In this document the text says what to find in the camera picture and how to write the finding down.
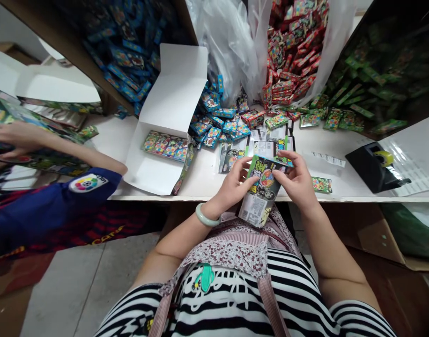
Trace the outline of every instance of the floor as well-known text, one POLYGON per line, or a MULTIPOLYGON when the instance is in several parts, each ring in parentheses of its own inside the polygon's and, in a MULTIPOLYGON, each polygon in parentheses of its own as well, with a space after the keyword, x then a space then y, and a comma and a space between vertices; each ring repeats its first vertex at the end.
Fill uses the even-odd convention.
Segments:
MULTIPOLYGON (((300 251, 313 266, 300 213, 294 204, 289 207, 300 251)), ((157 240, 157 234, 146 234, 57 252, 34 287, 21 337, 92 336, 157 240)))

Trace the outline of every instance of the white cardboard box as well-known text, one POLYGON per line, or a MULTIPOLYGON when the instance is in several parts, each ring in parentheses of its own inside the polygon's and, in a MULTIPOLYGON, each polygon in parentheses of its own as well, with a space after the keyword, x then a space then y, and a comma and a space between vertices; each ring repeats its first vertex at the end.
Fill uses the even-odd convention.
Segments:
POLYGON ((124 180, 146 192, 170 195, 186 163, 141 150, 153 130, 188 138, 188 127, 207 82, 205 47, 161 44, 161 72, 144 102, 130 144, 124 180))
POLYGON ((76 67, 26 66, 2 52, 0 91, 12 97, 61 103, 101 100, 91 79, 76 67))

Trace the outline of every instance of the striped shirt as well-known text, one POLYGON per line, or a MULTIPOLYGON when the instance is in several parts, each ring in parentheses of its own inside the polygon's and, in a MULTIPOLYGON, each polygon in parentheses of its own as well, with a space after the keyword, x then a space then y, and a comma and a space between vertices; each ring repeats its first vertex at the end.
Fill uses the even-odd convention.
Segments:
MULTIPOLYGON (((214 279, 200 288, 201 265, 188 270, 175 292, 164 336, 273 336, 270 321, 252 276, 212 267, 214 279)), ((356 300, 324 305, 310 270, 290 253, 268 248, 268 269, 285 324, 297 336, 395 336, 383 316, 356 300)), ((108 313, 97 337, 147 336, 161 296, 162 284, 139 286, 108 313)))

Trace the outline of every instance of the bracelet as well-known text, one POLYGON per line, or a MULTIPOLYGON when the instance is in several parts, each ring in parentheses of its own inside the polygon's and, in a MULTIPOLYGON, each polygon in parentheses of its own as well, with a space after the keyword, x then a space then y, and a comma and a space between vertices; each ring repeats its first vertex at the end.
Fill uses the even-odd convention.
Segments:
POLYGON ((203 204, 204 203, 200 203, 196 207, 196 215, 197 215, 197 218, 199 219, 199 221, 208 227, 215 227, 215 226, 219 225, 221 223, 221 217, 219 217, 218 220, 211 220, 202 214, 201 208, 202 208, 203 204))

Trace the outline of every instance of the logo patch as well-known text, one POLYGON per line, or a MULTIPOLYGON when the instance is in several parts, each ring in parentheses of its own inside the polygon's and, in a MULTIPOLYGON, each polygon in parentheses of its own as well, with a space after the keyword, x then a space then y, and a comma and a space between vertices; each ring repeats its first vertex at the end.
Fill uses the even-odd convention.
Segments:
POLYGON ((69 184, 69 189, 74 193, 87 193, 108 183, 108 179, 93 173, 78 178, 69 184))

